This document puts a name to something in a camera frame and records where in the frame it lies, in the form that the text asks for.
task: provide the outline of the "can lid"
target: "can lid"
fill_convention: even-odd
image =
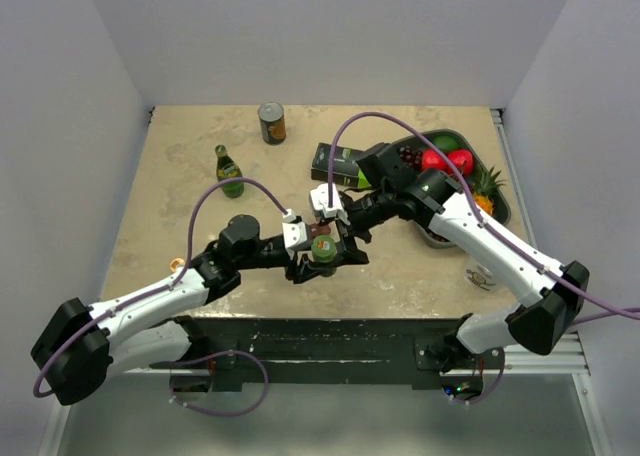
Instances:
[[[316,236],[311,244],[313,260],[318,263],[330,263],[338,254],[338,247],[331,236]]]
[[[258,117],[268,123],[278,121],[284,116],[284,108],[278,103],[264,103],[258,108]]]

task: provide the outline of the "green fruit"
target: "green fruit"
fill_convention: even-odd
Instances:
[[[440,151],[444,154],[449,154],[451,151],[455,151],[456,149],[460,149],[460,144],[453,136],[448,134],[440,134],[431,140],[433,144],[436,145]]]

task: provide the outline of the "black box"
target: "black box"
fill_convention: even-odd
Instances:
[[[329,151],[331,145],[318,143],[316,155],[311,163],[311,179],[326,182],[329,178]],[[333,182],[351,188],[368,188],[369,182],[356,163],[363,151],[359,149],[336,147],[333,163]]]

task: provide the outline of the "green lid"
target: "green lid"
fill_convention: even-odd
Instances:
[[[338,254],[338,248],[331,236],[322,234],[313,239],[311,253],[313,254],[314,261],[318,263],[330,263]]]

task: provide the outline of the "pineapple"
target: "pineapple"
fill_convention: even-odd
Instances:
[[[478,181],[473,187],[473,199],[489,216],[493,216],[493,195],[498,188],[504,186],[504,179],[498,179],[502,171],[496,171],[491,166],[489,171],[482,171]]]

